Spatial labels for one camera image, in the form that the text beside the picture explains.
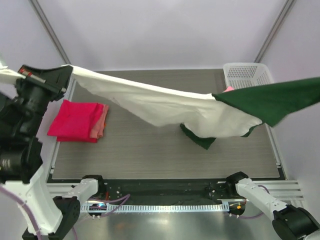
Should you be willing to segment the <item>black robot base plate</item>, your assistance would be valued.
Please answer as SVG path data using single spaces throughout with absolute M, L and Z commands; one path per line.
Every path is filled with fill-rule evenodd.
M 192 196 L 208 199 L 237 199 L 242 196 L 236 191 L 235 181 L 218 182 L 216 179 L 100 179 L 98 190 L 91 197 L 115 200 L 121 194 L 133 197 Z

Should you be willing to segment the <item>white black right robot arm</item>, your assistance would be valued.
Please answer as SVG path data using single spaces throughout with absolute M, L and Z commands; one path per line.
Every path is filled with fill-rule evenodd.
M 256 185 L 242 171 L 225 179 L 225 191 L 231 198 L 244 197 L 261 210 L 282 240 L 318 240 L 320 224 L 304 208 L 276 199 Z

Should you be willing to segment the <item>white and green t shirt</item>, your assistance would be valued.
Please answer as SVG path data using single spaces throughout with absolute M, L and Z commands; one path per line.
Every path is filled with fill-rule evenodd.
M 35 83 L 55 87 L 74 78 L 90 93 L 112 101 L 147 123 L 180 124 L 187 136 L 204 148 L 217 138 L 246 137 L 262 124 L 276 126 L 287 115 L 320 101 L 317 77 L 259 85 L 219 94 L 185 92 L 63 65 L 52 69 L 5 68 L 6 84 Z

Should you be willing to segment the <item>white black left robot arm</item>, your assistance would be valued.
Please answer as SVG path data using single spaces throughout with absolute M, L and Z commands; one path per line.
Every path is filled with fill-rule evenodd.
M 37 132 L 48 104 L 67 91 L 72 72 L 70 65 L 0 71 L 1 81 L 12 83 L 17 91 L 14 98 L 0 96 L 0 190 L 24 215 L 25 240 L 62 240 L 78 221 L 81 206 L 107 192 L 100 175 L 84 176 L 63 196 L 52 197 L 47 187 Z

